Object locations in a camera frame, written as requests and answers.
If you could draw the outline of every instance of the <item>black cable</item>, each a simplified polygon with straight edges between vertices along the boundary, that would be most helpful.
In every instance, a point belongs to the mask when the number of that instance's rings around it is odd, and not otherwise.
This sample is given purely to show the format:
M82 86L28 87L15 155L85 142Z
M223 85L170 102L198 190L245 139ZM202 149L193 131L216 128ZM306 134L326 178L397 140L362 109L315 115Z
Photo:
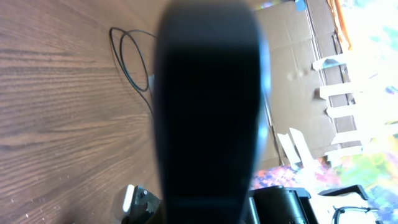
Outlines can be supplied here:
M342 213L345 213L347 210L354 210L365 213L378 211L377 208L363 208L363 207L361 208L361 207L352 207L352 206L335 208L335 213L333 214L333 219L335 220L335 224L339 223L340 215Z
M122 35L121 38L120 38L119 55L118 55L118 51L116 50L116 47L114 46L114 41L113 41L113 36L112 36L113 30L118 30L118 31L121 31L121 32L123 33L123 35ZM120 65L120 67L121 67L121 69L122 69L124 75L125 75L126 78L129 80L129 83L131 84L131 86L138 92L138 94L141 96L141 98L147 103L147 105L148 105L148 107L149 107L149 110L150 110L150 113L151 113L151 115L153 116L154 114L153 114L153 112L152 112L152 107L150 106L149 102L148 102L147 99L144 97L144 95L142 95L142 93L141 93L141 92L145 92L145 91L148 90L148 88L149 88L149 78L148 78L147 67L146 67L145 61L144 61L144 56L142 55L142 52L141 52L140 48L138 47L136 40L135 40L135 39L131 36L131 34L130 34L130 33L133 33L133 32L140 32L140 33L143 33L143 34L147 34L147 35L149 35L149 36L151 36L151 37L153 37L153 38L156 39L156 36L155 36L154 34L148 33L148 32L146 32L146 31L144 31L144 30L133 29L133 30L125 31L125 30L123 30L123 29L121 29L121 28L118 28L118 27L111 27L111 28L110 28L110 30L109 30L109 39L110 39L110 41L111 41L111 45L112 45L113 52L114 52L114 54L115 54L115 56L116 56L116 59L118 60L118 63L119 63L119 65ZM145 88L139 87L139 86L134 82L134 80L131 78L131 76L130 76L128 70L127 70L126 64L124 63L124 59L123 59L123 48L122 48L122 46L123 46L123 38L124 38L125 36L128 36L128 37L132 40L132 42L134 43L134 45L135 45L136 48L137 48L137 51L138 51L138 53L139 53L140 58L141 58L142 66L143 66L143 68L144 68L145 76L146 76L146 80L147 80L147 85L145 86Z

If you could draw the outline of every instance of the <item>brown wooden surface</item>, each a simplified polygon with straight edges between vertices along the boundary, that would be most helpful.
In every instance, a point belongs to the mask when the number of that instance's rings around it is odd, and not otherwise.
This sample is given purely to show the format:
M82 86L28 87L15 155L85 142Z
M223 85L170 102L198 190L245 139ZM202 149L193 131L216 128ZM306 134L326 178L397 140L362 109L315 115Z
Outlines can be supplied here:
M0 223L117 223L120 188L159 194L150 113L115 69L108 31L154 32L164 5L0 1ZM153 40L137 38L150 61ZM126 49L143 86L138 54Z

